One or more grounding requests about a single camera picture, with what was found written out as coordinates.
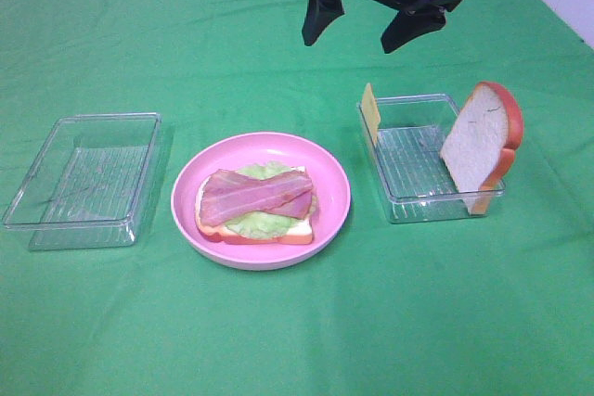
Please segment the bread slice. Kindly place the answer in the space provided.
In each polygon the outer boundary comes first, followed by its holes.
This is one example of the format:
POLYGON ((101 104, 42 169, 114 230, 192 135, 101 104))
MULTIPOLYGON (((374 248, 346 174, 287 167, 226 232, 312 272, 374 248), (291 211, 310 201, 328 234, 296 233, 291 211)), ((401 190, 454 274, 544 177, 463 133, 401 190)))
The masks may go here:
POLYGON ((523 115, 510 91, 499 83, 477 83, 440 150, 470 215, 486 213, 522 140, 523 115))
POLYGON ((219 169, 195 199, 195 222, 208 240, 229 244, 312 242, 316 191, 304 166, 276 161, 219 169))

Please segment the green lettuce leaf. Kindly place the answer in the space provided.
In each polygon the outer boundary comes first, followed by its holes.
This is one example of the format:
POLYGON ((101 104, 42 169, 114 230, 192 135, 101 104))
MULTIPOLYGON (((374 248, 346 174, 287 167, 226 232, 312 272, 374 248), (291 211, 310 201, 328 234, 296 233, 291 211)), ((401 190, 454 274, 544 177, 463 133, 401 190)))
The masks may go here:
MULTIPOLYGON (((304 166, 290 167, 279 161, 265 164, 250 164, 237 170, 237 173, 259 180, 274 177, 283 172, 306 172, 304 166)), ((308 237, 313 234, 310 217, 316 210, 316 197, 312 196, 309 213, 302 220, 286 215, 253 211, 225 222, 224 228, 231 233, 250 239, 267 240, 281 236, 308 237)))

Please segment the yellow cheese slice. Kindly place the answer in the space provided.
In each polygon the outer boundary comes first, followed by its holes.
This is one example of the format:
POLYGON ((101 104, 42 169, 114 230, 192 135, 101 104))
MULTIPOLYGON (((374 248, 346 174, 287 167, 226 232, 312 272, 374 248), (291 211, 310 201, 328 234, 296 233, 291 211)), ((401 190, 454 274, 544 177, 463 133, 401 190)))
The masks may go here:
POLYGON ((364 88, 361 99, 361 112, 364 123, 368 129, 369 137, 375 147, 378 144, 378 131, 381 123, 381 115, 371 83, 367 83, 364 88))

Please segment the right clear plastic container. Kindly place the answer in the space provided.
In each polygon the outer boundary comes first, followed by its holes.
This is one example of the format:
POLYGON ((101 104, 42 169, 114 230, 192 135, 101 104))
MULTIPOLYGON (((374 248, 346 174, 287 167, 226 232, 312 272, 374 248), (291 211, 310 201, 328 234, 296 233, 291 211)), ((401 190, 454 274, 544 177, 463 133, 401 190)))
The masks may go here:
MULTIPOLYGON (((376 97, 381 123, 374 147, 357 104, 381 206, 391 224, 471 218, 440 150, 458 116, 446 94, 376 97)), ((490 204, 505 192, 497 185, 490 204)))

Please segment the clear plastic container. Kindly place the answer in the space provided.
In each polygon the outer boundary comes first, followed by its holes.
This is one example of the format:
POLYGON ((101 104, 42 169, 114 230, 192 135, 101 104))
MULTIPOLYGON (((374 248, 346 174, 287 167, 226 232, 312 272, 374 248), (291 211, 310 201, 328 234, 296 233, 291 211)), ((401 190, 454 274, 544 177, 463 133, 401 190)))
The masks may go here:
POLYGON ((3 215, 31 250, 136 243, 160 157, 156 112, 85 114, 56 121, 3 215))
MULTIPOLYGON (((374 147, 357 104, 381 206, 391 224, 471 218, 440 150, 458 116, 446 94, 376 97, 381 123, 374 147)), ((490 204, 505 192, 497 185, 490 204)))

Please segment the pink round plate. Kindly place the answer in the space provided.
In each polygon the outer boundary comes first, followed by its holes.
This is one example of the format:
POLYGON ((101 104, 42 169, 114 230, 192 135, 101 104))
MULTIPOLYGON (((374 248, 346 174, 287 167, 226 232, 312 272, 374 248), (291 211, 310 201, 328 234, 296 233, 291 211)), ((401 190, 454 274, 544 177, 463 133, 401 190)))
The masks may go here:
POLYGON ((184 238, 203 256, 225 266, 251 271, 275 270, 307 260, 339 233, 351 205, 351 187, 342 165, 325 148, 292 134, 239 134, 203 149, 178 174, 171 195, 174 221, 184 238), (316 188, 313 241, 306 245, 228 244, 205 238, 196 226, 194 203, 200 184, 218 169, 236 170, 277 160, 304 166, 316 188))

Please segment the green tablecloth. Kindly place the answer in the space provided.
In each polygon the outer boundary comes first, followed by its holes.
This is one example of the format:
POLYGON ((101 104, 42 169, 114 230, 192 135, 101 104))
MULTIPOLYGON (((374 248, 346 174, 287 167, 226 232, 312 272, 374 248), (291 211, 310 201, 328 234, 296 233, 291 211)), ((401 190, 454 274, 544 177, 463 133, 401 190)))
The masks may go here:
POLYGON ((55 120, 156 111, 170 154, 150 226, 123 249, 31 252, 1 233, 5 395, 589 395, 593 54, 540 0, 464 0, 385 55, 369 0, 311 47, 307 0, 1 0, 1 203, 55 120), (507 190, 484 218, 390 224, 356 113, 481 80, 523 109, 507 190), (197 152, 299 134, 352 185, 345 227, 299 265, 221 266, 174 224, 197 152))

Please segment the left clear plastic container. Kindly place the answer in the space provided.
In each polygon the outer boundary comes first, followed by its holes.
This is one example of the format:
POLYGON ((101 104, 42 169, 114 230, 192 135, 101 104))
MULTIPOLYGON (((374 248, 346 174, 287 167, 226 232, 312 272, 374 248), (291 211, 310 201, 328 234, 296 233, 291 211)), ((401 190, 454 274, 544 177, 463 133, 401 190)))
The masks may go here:
POLYGON ((160 157, 156 112, 85 114, 56 121, 3 215, 31 250, 136 243, 160 157))

